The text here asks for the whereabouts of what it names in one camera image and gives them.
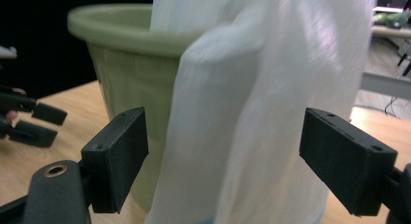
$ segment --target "wooden table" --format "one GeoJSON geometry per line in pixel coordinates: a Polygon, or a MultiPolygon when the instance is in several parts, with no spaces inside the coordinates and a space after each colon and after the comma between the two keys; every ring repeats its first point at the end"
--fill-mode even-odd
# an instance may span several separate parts
{"type": "Polygon", "coordinates": [[[408,28],[393,29],[375,25],[371,29],[373,37],[411,38],[411,29],[408,28]]]}
{"type": "MultiPolygon", "coordinates": [[[[0,141],[0,206],[27,194],[31,176],[40,168],[59,160],[80,160],[80,150],[109,123],[97,82],[58,93],[42,101],[64,109],[69,114],[61,127],[45,125],[42,121],[21,118],[59,131],[51,148],[0,141]]],[[[385,116],[380,112],[354,108],[352,123],[400,152],[396,165],[403,169],[411,162],[411,122],[385,116]]],[[[387,209],[378,217],[351,216],[331,194],[322,224],[385,223],[387,209]]],[[[121,214],[94,214],[93,223],[143,223],[145,213],[129,197],[121,214]]]]}

